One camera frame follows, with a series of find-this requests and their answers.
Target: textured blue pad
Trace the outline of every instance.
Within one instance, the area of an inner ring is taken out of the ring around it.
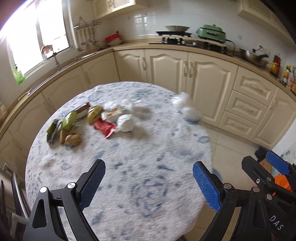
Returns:
[[[81,200],[79,208],[83,211],[84,208],[89,207],[91,204],[96,191],[105,175],[106,165],[104,161],[101,161],[100,164],[92,172],[91,176],[87,180],[83,189],[80,192]]]
[[[221,208],[220,194],[198,162],[193,165],[193,176],[207,200],[208,205],[218,212]]]
[[[278,155],[273,153],[272,151],[269,151],[266,154],[266,160],[275,168],[277,169],[280,174],[282,175],[288,175],[290,173],[290,169],[288,164],[280,158]]]

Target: round table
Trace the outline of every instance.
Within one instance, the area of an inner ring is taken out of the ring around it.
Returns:
[[[106,174],[83,211],[100,240],[175,241],[192,229],[204,204],[192,167],[202,160],[212,170],[210,139],[202,126],[187,122],[172,107],[174,96],[156,85],[119,82],[99,85],[64,104],[41,128],[29,153],[25,179],[31,207],[41,187],[64,188],[102,159]],[[134,106],[132,132],[105,139],[82,120],[75,129],[82,134],[80,145],[46,143],[46,129],[54,119],[85,102],[104,105],[123,99],[140,100]],[[64,227],[69,240],[75,240],[69,224]]]

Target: sink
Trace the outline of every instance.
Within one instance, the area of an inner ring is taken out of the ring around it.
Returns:
[[[37,89],[40,85],[42,85],[44,82],[46,82],[48,79],[50,79],[51,77],[53,77],[54,75],[56,75],[57,73],[59,73],[60,71],[64,70],[65,68],[71,66],[72,64],[75,64],[76,62],[80,61],[80,60],[83,60],[87,57],[90,57],[92,55],[96,54],[96,52],[94,53],[90,53],[90,54],[86,54],[84,56],[81,56],[81,57],[78,57],[78,58],[75,58],[73,62],[67,64],[67,65],[64,65],[62,66],[61,70],[56,70],[54,71],[53,73],[51,73],[50,75],[46,76],[44,79],[42,79],[41,81],[39,81],[36,85],[34,85],[29,91],[28,91],[28,95],[30,95],[35,89]]]

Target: metal screw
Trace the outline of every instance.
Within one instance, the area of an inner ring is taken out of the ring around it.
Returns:
[[[225,183],[225,184],[224,184],[224,187],[225,187],[226,189],[231,189],[231,188],[232,188],[231,184],[229,184],[229,183]]]
[[[46,192],[46,191],[47,191],[47,187],[42,187],[42,188],[40,188],[40,192],[44,193],[44,192]]]
[[[266,195],[266,198],[267,198],[268,200],[272,200],[272,196],[271,196],[270,194],[267,194],[267,195]]]
[[[67,187],[68,187],[68,188],[73,188],[73,187],[75,187],[75,183],[69,183],[69,184],[67,185]]]
[[[259,189],[258,187],[253,187],[253,191],[254,191],[254,192],[259,192],[260,189]]]

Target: drawer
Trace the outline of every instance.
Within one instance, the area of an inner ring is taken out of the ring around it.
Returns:
[[[238,136],[249,138],[257,126],[248,120],[224,111],[218,127]]]
[[[233,89],[240,92],[265,106],[269,106],[275,92],[276,86],[263,77],[239,67]]]
[[[267,109],[265,105],[258,101],[232,91],[225,110],[255,124],[259,124]]]

